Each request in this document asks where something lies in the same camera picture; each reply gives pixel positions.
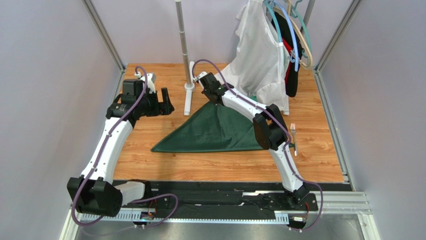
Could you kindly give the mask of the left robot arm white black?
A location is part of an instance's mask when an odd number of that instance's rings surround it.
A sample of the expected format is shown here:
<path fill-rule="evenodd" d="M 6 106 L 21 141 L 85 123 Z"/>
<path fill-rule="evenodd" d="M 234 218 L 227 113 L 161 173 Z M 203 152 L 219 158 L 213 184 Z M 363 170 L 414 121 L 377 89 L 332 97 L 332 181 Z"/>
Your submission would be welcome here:
<path fill-rule="evenodd" d="M 150 192 L 146 180 L 129 180 L 113 185 L 113 175 L 124 144 L 141 117 L 169 115 L 174 107 L 168 89 L 161 89 L 159 101 L 156 77 L 127 79 L 119 94 L 107 108 L 106 120 L 95 152 L 79 177 L 71 177 L 67 190 L 74 210 L 80 214 L 115 217 L 122 206 L 141 200 Z"/>

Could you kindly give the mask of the dark green cloth napkin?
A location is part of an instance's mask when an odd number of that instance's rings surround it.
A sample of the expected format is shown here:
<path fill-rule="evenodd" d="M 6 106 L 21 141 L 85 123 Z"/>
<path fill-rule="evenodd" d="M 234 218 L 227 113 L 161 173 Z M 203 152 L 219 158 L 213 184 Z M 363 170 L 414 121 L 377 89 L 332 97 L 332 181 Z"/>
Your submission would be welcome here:
<path fill-rule="evenodd" d="M 262 151 L 253 119 L 211 102 L 151 148 L 154 153 L 219 153 Z"/>

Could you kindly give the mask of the silver metal fork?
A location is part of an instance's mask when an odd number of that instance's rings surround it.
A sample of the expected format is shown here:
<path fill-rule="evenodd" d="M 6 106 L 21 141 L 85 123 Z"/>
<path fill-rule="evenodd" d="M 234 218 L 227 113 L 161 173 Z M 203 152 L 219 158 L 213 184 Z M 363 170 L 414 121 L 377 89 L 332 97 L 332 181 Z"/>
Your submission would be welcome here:
<path fill-rule="evenodd" d="M 290 124 L 290 131 L 291 131 L 291 134 L 293 136 L 294 155 L 297 156 L 298 155 L 298 145 L 297 145 L 297 138 L 296 138 L 296 124 L 293 123 L 293 122 Z"/>

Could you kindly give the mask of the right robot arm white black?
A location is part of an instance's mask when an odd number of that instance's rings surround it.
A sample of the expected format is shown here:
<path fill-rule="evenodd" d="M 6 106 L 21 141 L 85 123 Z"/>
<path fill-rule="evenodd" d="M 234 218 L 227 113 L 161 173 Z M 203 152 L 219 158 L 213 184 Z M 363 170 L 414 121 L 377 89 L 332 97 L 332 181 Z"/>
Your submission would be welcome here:
<path fill-rule="evenodd" d="M 300 179 L 296 164 L 290 153 L 290 139 L 285 121 L 275 104 L 265 105 L 246 97 L 231 85 L 222 84 L 214 74 L 202 72 L 198 83 L 211 103 L 237 111 L 253 123 L 258 145 L 269 152 L 279 171 L 282 186 L 295 205 L 309 194 Z"/>

